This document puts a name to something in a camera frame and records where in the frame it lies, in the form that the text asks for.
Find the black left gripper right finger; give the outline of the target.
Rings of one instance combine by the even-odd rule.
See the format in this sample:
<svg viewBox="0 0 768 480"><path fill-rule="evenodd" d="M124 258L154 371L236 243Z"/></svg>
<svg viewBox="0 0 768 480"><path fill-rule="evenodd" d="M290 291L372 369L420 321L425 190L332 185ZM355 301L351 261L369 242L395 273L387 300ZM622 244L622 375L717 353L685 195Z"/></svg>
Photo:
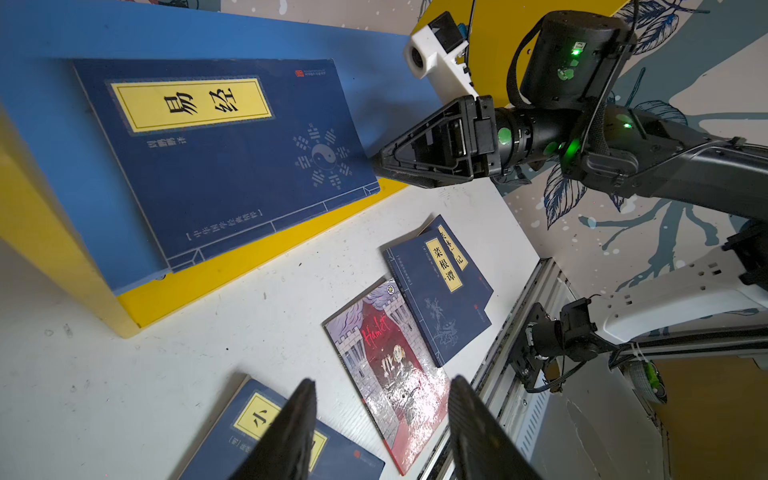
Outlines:
<svg viewBox="0 0 768 480"><path fill-rule="evenodd" d="M463 376L451 380L448 417L457 479L541 479Z"/></svg>

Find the blue book plant cover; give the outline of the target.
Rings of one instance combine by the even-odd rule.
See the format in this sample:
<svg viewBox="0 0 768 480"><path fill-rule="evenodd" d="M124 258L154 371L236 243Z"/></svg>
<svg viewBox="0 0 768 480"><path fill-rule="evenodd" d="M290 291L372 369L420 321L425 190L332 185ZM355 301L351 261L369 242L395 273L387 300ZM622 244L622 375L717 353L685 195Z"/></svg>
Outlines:
<svg viewBox="0 0 768 480"><path fill-rule="evenodd" d="M437 366L491 326L440 232L393 245L383 255Z"/></svg>

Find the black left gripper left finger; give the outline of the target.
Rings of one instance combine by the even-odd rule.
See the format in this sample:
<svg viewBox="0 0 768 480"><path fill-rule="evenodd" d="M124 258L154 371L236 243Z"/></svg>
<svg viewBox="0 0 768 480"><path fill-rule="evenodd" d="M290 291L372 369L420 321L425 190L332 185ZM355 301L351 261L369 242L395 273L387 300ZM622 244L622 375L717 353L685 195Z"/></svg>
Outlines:
<svg viewBox="0 0 768 480"><path fill-rule="evenodd" d="M308 479L316 415L315 382L306 378L230 479Z"/></svg>

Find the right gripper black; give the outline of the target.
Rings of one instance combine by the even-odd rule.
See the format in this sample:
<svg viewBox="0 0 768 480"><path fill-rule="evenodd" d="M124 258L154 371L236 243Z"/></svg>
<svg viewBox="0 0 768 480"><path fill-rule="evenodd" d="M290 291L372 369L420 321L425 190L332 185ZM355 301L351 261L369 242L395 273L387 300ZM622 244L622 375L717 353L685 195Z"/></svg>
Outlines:
<svg viewBox="0 0 768 480"><path fill-rule="evenodd" d="M504 173L491 96L460 97L384 146L374 172L391 180L497 178Z"/></svg>

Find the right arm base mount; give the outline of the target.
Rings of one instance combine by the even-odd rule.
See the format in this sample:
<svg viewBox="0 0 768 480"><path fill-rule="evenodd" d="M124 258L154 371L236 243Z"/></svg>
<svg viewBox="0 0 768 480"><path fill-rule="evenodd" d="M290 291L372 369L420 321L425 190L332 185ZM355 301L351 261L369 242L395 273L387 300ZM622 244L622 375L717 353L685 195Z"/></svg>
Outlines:
<svg viewBox="0 0 768 480"><path fill-rule="evenodd" d="M589 314L590 304L591 300L587 298L568 303L562 307L558 319L552 319L541 303L531 307L507 358L507 364L527 393L543 393L557 388L588 361L605 352L619 350L618 345L598 334L597 325ZM576 366L537 387L540 374L560 357L574 361Z"/></svg>

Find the blue book yin-yang cover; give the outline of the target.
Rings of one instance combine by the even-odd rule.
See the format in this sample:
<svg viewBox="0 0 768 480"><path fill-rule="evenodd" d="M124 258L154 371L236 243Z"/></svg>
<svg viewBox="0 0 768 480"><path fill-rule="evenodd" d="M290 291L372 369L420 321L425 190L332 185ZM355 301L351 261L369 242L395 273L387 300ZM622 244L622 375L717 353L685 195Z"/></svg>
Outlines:
<svg viewBox="0 0 768 480"><path fill-rule="evenodd" d="M174 272L380 190L330 59L74 68Z"/></svg>

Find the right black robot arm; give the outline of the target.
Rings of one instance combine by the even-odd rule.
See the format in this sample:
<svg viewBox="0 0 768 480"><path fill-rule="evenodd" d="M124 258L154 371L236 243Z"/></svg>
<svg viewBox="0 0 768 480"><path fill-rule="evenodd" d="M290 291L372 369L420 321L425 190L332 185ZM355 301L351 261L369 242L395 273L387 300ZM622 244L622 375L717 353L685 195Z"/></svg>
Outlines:
<svg viewBox="0 0 768 480"><path fill-rule="evenodd" d="M615 200L676 200L746 219L723 245L656 280L576 300L554 320L536 307L509 356L530 393L544 390L539 374L561 357L581 368L609 353L619 365L647 332L767 304L767 150L610 102L637 48L635 30L583 11L544 15L522 40L532 51L525 72L508 71L509 106L498 108L474 89L468 31L443 13L404 51L441 107L372 159L379 175L427 189L502 183L553 159L564 180Z"/></svg>

